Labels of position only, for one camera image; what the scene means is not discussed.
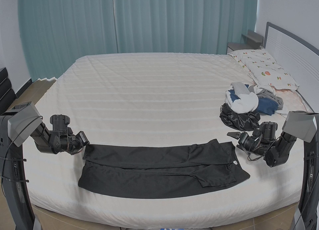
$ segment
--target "mattress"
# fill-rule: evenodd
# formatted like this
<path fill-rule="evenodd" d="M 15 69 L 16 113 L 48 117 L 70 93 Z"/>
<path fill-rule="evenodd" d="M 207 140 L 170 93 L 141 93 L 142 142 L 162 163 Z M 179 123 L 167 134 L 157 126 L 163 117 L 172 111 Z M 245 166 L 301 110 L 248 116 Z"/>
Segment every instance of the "mattress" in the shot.
<path fill-rule="evenodd" d="M 43 122 L 68 115 L 91 144 L 178 146 L 202 144 L 234 131 L 220 118 L 231 82 L 253 84 L 231 56 L 134 53 L 85 56 L 53 84 L 36 104 Z M 297 95 L 281 91 L 289 110 L 305 110 Z M 261 122 L 285 118 L 261 116 Z M 297 202 L 303 175 L 303 143 L 297 140 L 286 164 L 269 168 L 247 161 L 236 148 L 250 179 L 232 188 L 171 199 L 128 199 L 78 187 L 83 152 L 42 154 L 29 137 L 24 143 L 26 178 L 33 204 L 73 218 L 125 228 L 207 228 L 249 219 Z"/>

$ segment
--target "curtain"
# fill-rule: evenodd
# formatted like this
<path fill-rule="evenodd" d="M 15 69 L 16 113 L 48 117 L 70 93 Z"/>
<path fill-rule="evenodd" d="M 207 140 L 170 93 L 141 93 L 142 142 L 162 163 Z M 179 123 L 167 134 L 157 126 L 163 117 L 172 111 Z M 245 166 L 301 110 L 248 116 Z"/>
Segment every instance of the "curtain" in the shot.
<path fill-rule="evenodd" d="M 59 77 L 76 59 L 117 53 L 113 0 L 19 0 L 32 80 Z"/>
<path fill-rule="evenodd" d="M 119 53 L 225 54 L 255 29 L 257 0 L 114 0 Z"/>
<path fill-rule="evenodd" d="M 257 0 L 19 0 L 32 80 L 56 78 L 85 55 L 225 54 L 254 30 Z"/>

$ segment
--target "wall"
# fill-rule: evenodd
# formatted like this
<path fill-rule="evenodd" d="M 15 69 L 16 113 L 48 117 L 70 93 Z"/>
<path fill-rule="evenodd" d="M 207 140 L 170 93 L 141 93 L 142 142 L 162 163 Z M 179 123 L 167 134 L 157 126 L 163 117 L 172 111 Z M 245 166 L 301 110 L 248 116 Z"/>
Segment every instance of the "wall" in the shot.
<path fill-rule="evenodd" d="M 258 0 L 255 31 L 264 36 L 267 22 L 319 49 L 319 0 Z"/>
<path fill-rule="evenodd" d="M 30 79 L 18 22 L 18 0 L 0 0 L 0 67 L 7 68 L 14 92 Z"/>

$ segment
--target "printed tulip on pillow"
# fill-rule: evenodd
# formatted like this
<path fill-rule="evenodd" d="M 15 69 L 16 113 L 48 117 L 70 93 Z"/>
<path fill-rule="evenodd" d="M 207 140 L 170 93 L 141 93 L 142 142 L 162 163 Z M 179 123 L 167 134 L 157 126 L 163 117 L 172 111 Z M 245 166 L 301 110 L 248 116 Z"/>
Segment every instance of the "printed tulip on pillow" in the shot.
<path fill-rule="evenodd" d="M 297 90 L 292 76 L 265 49 L 237 50 L 229 53 L 248 71 L 258 85 L 271 84 L 276 89 Z"/>

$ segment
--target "shiny black fabric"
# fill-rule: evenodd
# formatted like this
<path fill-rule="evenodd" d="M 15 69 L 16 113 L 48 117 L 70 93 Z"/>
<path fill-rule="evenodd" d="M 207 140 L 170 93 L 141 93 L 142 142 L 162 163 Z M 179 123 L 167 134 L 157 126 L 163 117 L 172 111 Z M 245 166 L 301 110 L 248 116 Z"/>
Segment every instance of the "shiny black fabric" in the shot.
<path fill-rule="evenodd" d="M 238 114 L 227 103 L 221 106 L 219 117 L 225 125 L 239 131 L 253 131 L 259 128 L 260 115 L 258 112 Z"/>
<path fill-rule="evenodd" d="M 138 199 L 193 196 L 248 179 L 231 142 L 174 147 L 88 145 L 78 186 Z"/>

